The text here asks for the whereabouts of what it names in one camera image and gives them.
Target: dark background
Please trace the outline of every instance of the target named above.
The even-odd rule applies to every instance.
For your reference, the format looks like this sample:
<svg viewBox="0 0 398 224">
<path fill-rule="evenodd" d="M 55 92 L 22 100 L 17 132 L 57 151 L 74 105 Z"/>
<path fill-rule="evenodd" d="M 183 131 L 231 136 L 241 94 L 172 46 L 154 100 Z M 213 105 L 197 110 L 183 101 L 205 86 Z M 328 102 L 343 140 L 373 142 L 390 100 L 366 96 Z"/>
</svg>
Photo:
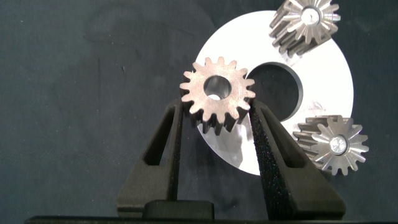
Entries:
<svg viewBox="0 0 398 224">
<path fill-rule="evenodd" d="M 333 38 L 370 151 L 359 171 L 329 179 L 345 220 L 397 221 L 398 1 L 334 2 L 342 21 Z M 0 223 L 116 216 L 116 195 L 206 40 L 281 3 L 1 0 Z M 278 68 L 260 73 L 268 78 L 257 76 L 258 98 L 288 116 L 297 87 L 275 78 Z M 213 202 L 216 218 L 266 219 L 259 177 L 220 159 L 196 129 L 183 131 L 179 199 Z"/>
</svg>

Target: large hole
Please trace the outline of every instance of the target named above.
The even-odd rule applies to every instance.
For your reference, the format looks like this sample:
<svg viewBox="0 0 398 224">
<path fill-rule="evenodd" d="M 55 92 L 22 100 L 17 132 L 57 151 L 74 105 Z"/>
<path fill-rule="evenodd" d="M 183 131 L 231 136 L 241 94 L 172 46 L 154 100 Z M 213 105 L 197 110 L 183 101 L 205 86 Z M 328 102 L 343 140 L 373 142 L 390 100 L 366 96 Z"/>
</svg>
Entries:
<svg viewBox="0 0 398 224">
<path fill-rule="evenodd" d="M 297 74 L 281 63 L 266 63 L 248 76 L 256 81 L 256 99 L 265 103 L 279 121 L 293 116 L 301 105 L 302 84 Z"/>
<path fill-rule="evenodd" d="M 203 88 L 206 95 L 213 100 L 222 100 L 231 94 L 231 84 L 226 78 L 219 75 L 208 78 Z"/>
</svg>

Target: metal disc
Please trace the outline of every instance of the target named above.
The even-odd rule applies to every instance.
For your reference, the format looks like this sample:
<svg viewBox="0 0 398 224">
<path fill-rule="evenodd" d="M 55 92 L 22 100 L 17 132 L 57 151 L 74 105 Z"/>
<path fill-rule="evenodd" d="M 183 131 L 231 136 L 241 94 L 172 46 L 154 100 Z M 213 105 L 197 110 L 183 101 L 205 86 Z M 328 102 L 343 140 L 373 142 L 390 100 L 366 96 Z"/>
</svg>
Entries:
<svg viewBox="0 0 398 224">
<path fill-rule="evenodd" d="M 275 11 L 252 12 L 228 22 L 208 39 L 196 62 L 204 65 L 206 57 L 217 60 L 222 56 L 227 63 L 236 60 L 238 70 L 247 68 L 249 77 L 253 69 L 265 63 L 287 69 L 297 82 L 299 97 L 294 112 L 282 125 L 294 139 L 293 132 L 300 131 L 297 124 L 304 123 L 305 118 L 331 114 L 351 117 L 353 81 L 339 47 L 329 40 L 302 57 L 281 55 L 269 37 L 274 14 Z M 260 174 L 248 115 L 230 133 L 223 128 L 216 136 L 211 128 L 201 135 L 227 163 L 250 174 Z"/>
</svg>

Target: gear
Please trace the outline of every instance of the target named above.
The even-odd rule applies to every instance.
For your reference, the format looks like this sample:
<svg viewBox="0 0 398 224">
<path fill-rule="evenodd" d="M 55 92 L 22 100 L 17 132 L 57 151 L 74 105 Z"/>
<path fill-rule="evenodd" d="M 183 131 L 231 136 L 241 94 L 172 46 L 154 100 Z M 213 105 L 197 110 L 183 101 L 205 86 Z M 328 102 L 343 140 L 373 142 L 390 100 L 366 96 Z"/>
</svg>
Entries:
<svg viewBox="0 0 398 224">
<path fill-rule="evenodd" d="M 360 135 L 361 125 L 353 124 L 352 118 L 342 116 L 321 116 L 307 118 L 307 122 L 298 124 L 301 132 L 294 132 L 297 143 L 307 156 L 321 170 L 331 167 L 331 173 L 336 175 L 341 169 L 348 174 L 348 167 L 358 170 L 356 161 L 365 162 L 362 152 L 369 148 L 362 145 L 368 136 Z"/>
<path fill-rule="evenodd" d="M 205 66 L 195 62 L 196 72 L 184 73 L 181 100 L 194 123 L 201 121 L 203 133 L 214 127 L 218 136 L 223 126 L 231 132 L 235 122 L 240 124 L 250 109 L 249 103 L 256 94 L 248 89 L 254 80 L 245 79 L 248 70 L 236 70 L 236 64 L 233 60 L 225 65 L 223 57 L 217 63 L 206 58 Z"/>
<path fill-rule="evenodd" d="M 288 51 L 289 57 L 302 55 L 331 39 L 337 32 L 335 22 L 341 17 L 334 14 L 338 4 L 331 0 L 286 0 L 270 23 L 272 43 L 279 52 Z"/>
</svg>

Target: copper gear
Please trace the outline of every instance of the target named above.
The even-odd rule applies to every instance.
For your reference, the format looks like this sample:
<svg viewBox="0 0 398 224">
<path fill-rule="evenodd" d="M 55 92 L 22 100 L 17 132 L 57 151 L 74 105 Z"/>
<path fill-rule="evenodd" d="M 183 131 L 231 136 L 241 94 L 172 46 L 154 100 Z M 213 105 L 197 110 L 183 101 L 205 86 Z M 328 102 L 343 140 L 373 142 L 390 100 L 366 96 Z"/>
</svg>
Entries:
<svg viewBox="0 0 398 224">
<path fill-rule="evenodd" d="M 220 135 L 222 127 L 231 132 L 236 121 L 240 124 L 250 110 L 250 102 L 256 94 L 249 90 L 254 80 L 245 79 L 246 68 L 236 70 L 237 62 L 224 64 L 205 59 L 205 66 L 193 63 L 195 72 L 185 72 L 185 83 L 180 84 L 182 103 L 189 111 L 194 124 L 203 124 L 203 133 L 214 127 Z"/>
</svg>

